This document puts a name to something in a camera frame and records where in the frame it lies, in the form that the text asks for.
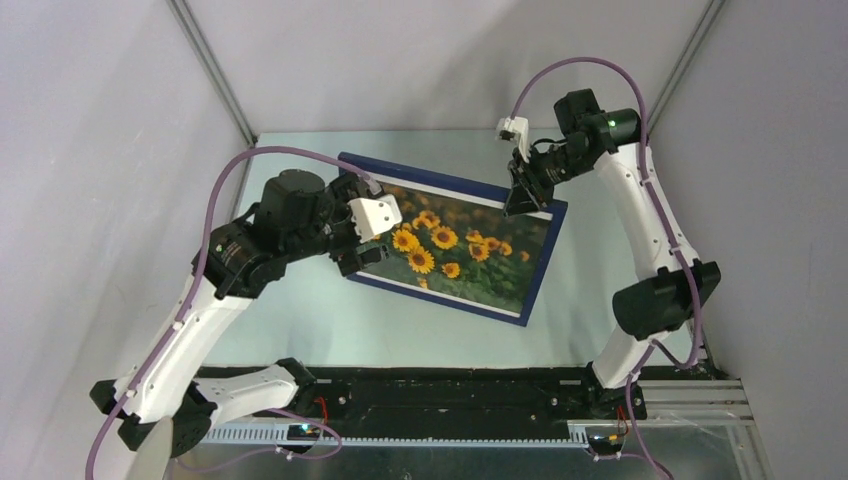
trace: white table surface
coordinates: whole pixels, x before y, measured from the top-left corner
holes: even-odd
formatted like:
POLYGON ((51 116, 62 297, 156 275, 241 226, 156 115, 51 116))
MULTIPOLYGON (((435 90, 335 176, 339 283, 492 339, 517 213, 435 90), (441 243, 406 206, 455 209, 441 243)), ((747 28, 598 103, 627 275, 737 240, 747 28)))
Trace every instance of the white table surface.
MULTIPOLYGON (((508 186, 511 144, 489 130, 263 134, 259 146, 288 145, 337 156, 346 151, 508 186)), ((533 132, 533 138, 560 134, 533 132)), ((335 167, 291 155, 253 159, 238 211, 287 168, 326 181, 335 167)), ((517 327, 345 280, 326 257, 289 266, 285 278, 224 333, 206 365, 264 365, 295 357, 307 365, 517 368, 583 366, 600 353, 615 320, 614 292, 635 282, 615 206, 593 174, 557 187, 568 213, 527 327, 517 327)), ((678 357, 686 329, 666 344, 678 357)), ((649 365, 667 365, 654 355, 649 365)))

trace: gray wall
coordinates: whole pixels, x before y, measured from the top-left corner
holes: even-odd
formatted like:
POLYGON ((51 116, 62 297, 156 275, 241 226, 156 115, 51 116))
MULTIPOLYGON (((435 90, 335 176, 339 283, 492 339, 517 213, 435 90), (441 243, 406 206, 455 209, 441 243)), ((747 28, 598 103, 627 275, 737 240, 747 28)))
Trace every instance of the gray wall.
POLYGON ((653 135, 777 478, 844 478, 848 3, 729 2, 653 135))
POLYGON ((160 0, 3 2, 0 145, 0 477, 82 478, 88 389, 141 358, 243 146, 160 0))

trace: metal frame bar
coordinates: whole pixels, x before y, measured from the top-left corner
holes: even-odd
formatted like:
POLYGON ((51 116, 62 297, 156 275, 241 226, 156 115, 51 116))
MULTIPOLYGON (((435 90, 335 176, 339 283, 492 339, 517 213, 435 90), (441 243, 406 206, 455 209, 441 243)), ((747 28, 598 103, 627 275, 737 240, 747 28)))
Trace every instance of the metal frame bar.
POLYGON ((174 13, 174 17, 180 24, 183 33, 185 33, 191 49, 197 55, 200 66, 203 67, 203 71, 209 77, 212 88, 215 89, 215 93, 218 94, 221 102, 223 102, 224 108, 226 108, 230 118, 233 119, 245 143, 248 147, 254 146, 257 140, 256 133, 250 128, 250 123, 247 121, 244 110, 242 110, 235 93, 233 93, 233 89, 227 81, 221 65, 215 58, 215 54, 212 52, 206 36, 203 35, 203 30, 201 30, 200 24, 197 23, 197 19, 194 17, 194 12, 192 12, 188 1, 168 0, 168 5, 170 5, 171 11, 174 13))
POLYGON ((710 0, 706 8, 704 8, 701 18, 698 19, 695 29, 689 36, 689 40, 686 41, 683 51, 680 52, 677 62, 675 62, 662 90, 660 90, 657 101, 651 107, 651 111, 648 114, 648 133, 653 131, 657 122, 659 122, 665 107, 668 105, 674 92, 677 91, 677 87, 680 85, 686 72, 689 71, 689 67, 692 66, 692 61, 701 50, 704 39, 712 30, 716 19, 726 3, 726 0, 710 0))

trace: sunflower painting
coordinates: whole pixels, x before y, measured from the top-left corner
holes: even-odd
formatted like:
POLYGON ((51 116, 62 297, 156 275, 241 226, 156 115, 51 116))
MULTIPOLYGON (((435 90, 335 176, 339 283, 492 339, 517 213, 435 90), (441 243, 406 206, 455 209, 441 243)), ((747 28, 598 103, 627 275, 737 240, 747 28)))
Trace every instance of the sunflower painting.
POLYGON ((402 204, 403 221, 373 240, 385 246, 389 258, 360 275, 390 281, 396 291, 406 293, 403 286, 421 293, 416 296, 435 294, 510 318, 524 312, 528 298, 535 298, 531 290, 538 288, 540 279, 535 287, 533 282, 544 268, 546 242, 556 237, 549 235, 550 214, 505 219, 491 202, 387 182, 383 187, 402 204))

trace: black bracket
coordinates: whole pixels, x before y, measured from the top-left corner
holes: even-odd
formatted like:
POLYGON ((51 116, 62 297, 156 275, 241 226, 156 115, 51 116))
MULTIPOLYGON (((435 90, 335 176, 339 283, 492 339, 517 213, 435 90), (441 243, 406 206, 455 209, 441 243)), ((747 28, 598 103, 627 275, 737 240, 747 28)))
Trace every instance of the black bracket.
MULTIPOLYGON (((108 415, 115 407, 114 380, 101 380, 94 384, 89 397, 104 415, 108 415)), ((171 458, 179 457, 195 447, 209 431, 212 425, 211 415, 218 408, 214 402, 206 401, 197 391, 197 384, 192 382, 183 396, 183 403, 174 414, 174 436, 171 445, 171 458)), ((139 423, 135 414, 127 415, 118 412, 118 418, 123 420, 118 427, 118 436, 127 448, 135 452, 141 446, 147 435, 156 426, 155 422, 139 423)))
MULTIPOLYGON (((701 297, 701 306, 710 298, 721 271, 716 262, 694 261, 691 267, 701 297)), ((683 270, 661 269, 656 277, 642 280, 612 297, 612 310, 618 325, 637 340, 658 332, 673 332, 692 318, 692 293, 683 270)))

